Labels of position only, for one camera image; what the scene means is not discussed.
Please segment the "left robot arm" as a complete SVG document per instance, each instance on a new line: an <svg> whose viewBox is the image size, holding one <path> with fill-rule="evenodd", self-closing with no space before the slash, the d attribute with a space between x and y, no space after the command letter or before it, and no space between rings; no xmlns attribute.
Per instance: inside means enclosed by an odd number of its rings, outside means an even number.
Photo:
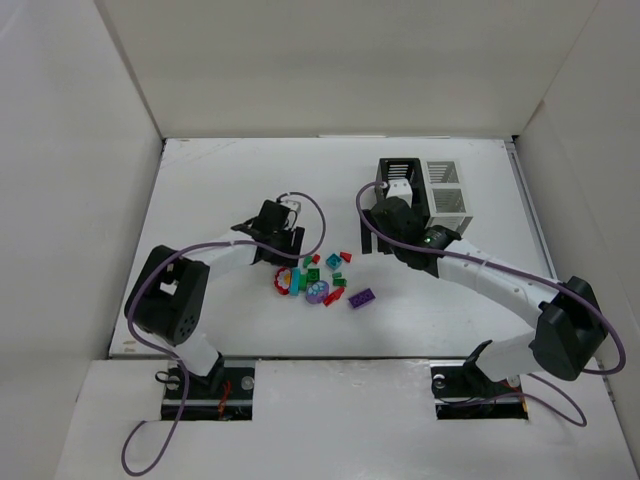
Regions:
<svg viewBox="0 0 640 480"><path fill-rule="evenodd" d="M217 387L224 357L195 333L207 285L259 262L295 265L304 236L304 229L295 225L300 211L297 201L266 200L256 217L213 241L181 250L154 247L124 307L132 336L178 361L190 380L210 390Z"/></svg>

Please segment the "purple round paw lego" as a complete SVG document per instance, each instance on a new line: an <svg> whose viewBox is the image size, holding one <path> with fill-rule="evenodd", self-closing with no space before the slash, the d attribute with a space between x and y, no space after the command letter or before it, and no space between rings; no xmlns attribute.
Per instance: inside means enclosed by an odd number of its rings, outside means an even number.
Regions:
<svg viewBox="0 0 640 480"><path fill-rule="evenodd" d="M306 301L311 305L317 305L324 302L330 294L330 285L324 280L319 280L310 284L305 293Z"/></svg>

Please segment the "red flower lego brick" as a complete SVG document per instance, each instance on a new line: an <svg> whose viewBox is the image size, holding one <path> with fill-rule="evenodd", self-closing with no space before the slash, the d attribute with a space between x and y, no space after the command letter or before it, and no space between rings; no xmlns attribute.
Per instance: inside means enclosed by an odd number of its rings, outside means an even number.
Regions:
<svg viewBox="0 0 640 480"><path fill-rule="evenodd" d="M288 267L281 267L276 271L273 285L280 295L290 294L292 275L293 270Z"/></svg>

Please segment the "long red lego piece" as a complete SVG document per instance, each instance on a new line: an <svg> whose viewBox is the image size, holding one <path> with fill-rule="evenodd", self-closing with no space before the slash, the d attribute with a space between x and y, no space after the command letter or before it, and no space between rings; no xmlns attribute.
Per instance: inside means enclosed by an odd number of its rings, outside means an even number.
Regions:
<svg viewBox="0 0 640 480"><path fill-rule="evenodd" d="M323 304L325 306L329 306L332 303L334 303L335 301L339 300L341 298L341 296L343 295L345 291L344 287L339 287L336 290L334 290L333 292L331 292L324 300L323 300Z"/></svg>

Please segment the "long teal lego brick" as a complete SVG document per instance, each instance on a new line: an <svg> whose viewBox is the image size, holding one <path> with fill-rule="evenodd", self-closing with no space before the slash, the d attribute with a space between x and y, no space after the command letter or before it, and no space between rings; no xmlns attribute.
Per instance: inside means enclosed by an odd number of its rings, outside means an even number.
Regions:
<svg viewBox="0 0 640 480"><path fill-rule="evenodd" d="M307 275L299 268L293 268L291 271L291 283L289 294L297 296L303 294L307 286Z"/></svg>

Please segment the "white slatted container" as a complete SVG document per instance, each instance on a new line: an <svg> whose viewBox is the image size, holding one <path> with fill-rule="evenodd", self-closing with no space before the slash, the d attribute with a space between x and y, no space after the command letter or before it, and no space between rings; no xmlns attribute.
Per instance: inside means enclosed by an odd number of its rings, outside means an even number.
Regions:
<svg viewBox="0 0 640 480"><path fill-rule="evenodd" d="M463 235L473 214L457 159L423 161L429 209L427 225L442 226Z"/></svg>

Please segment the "teal square lego brick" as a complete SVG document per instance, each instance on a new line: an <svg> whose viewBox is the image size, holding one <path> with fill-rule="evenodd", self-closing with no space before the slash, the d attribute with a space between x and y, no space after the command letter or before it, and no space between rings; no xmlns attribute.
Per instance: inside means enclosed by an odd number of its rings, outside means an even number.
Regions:
<svg viewBox="0 0 640 480"><path fill-rule="evenodd" d="M332 271L336 271L342 265L342 262L343 262L342 258L335 253L331 254L326 259L326 265Z"/></svg>

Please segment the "black slatted container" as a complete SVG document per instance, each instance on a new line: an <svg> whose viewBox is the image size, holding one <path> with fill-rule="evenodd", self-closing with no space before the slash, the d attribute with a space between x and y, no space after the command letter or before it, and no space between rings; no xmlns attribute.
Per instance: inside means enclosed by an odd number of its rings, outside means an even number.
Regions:
<svg viewBox="0 0 640 480"><path fill-rule="evenodd" d="M399 179L407 179L410 182L413 191L410 207L425 214L428 211L428 200L423 170L418 158L381 158L376 175L376 200L386 199L388 182Z"/></svg>

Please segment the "purple rectangular lego brick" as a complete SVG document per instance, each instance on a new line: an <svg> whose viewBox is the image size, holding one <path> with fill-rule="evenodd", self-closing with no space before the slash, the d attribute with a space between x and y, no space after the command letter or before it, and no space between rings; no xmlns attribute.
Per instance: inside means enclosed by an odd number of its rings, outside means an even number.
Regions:
<svg viewBox="0 0 640 480"><path fill-rule="evenodd" d="M367 288L348 298L352 309L357 310L371 304L376 299L374 292Z"/></svg>

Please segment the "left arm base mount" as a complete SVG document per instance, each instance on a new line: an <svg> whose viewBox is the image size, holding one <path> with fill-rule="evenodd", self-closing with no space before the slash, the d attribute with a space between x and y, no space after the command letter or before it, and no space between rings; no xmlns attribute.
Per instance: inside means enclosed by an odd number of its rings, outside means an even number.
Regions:
<svg viewBox="0 0 640 480"><path fill-rule="evenodd" d="M224 373L213 391L194 377L190 380L182 420L185 421L250 421L253 416L256 361L235 359L225 362ZM157 371L155 381L163 386L160 418L174 420L184 390L183 372L175 362Z"/></svg>

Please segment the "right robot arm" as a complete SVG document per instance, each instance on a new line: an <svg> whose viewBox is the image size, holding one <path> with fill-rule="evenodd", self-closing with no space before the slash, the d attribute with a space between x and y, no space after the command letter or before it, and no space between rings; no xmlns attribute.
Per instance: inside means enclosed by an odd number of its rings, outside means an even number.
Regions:
<svg viewBox="0 0 640 480"><path fill-rule="evenodd" d="M427 226L398 197L377 202L366 218L399 261L493 301L529 327L480 343L461 366L435 376L445 388L463 384L485 396L510 377L539 371L574 381L608 335L593 289L578 277L558 282L499 264L459 233Z"/></svg>

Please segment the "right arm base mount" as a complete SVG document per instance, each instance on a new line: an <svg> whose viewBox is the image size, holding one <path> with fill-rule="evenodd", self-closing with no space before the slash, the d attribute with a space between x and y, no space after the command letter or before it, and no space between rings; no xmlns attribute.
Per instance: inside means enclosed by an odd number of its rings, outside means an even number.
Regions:
<svg viewBox="0 0 640 480"><path fill-rule="evenodd" d="M527 420L526 402L506 380L490 380L476 365L479 349L465 359L430 363L431 391L438 420Z"/></svg>

